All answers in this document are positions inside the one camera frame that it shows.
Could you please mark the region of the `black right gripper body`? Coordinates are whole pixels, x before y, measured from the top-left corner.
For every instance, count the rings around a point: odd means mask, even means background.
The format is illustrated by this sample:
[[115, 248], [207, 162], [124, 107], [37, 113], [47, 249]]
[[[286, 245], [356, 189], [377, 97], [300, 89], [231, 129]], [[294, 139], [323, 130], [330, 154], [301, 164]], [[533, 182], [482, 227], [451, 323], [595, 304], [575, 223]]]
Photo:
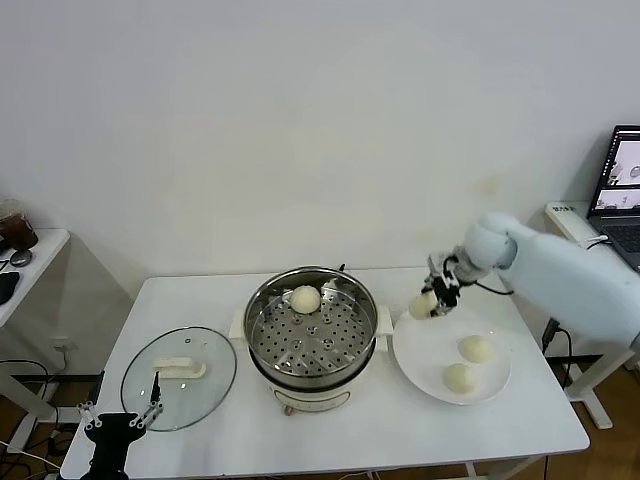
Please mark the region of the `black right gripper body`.
[[446, 303], [450, 307], [450, 311], [452, 311], [458, 306], [460, 298], [459, 282], [455, 277], [438, 276], [434, 280], [433, 293], [436, 297], [436, 302]]

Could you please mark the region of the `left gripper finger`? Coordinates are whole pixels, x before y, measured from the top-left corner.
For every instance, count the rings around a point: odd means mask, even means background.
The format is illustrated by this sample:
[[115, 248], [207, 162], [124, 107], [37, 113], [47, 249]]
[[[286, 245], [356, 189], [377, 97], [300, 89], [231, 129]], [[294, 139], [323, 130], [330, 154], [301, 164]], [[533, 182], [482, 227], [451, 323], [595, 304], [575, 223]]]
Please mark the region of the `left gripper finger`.
[[89, 390], [87, 399], [77, 405], [77, 409], [85, 425], [85, 430], [97, 429], [100, 428], [103, 424], [102, 420], [100, 419], [99, 413], [96, 410], [96, 402], [101, 391], [104, 375], [105, 371], [102, 371]]
[[133, 428], [150, 427], [164, 410], [164, 406], [161, 403], [160, 398], [161, 389], [159, 384], [159, 372], [156, 371], [153, 377], [148, 405], [141, 413], [135, 415], [135, 417], [129, 422], [129, 426]]

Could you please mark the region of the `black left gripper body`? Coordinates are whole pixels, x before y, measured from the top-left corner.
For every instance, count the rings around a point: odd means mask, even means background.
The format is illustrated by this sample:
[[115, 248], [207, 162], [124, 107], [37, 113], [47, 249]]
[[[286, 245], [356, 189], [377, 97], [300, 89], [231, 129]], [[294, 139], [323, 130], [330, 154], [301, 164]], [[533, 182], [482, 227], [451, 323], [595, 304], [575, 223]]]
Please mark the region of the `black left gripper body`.
[[129, 478], [125, 472], [129, 446], [143, 437], [136, 418], [134, 413], [103, 413], [98, 416], [100, 426], [92, 421], [84, 429], [94, 452], [83, 479]]

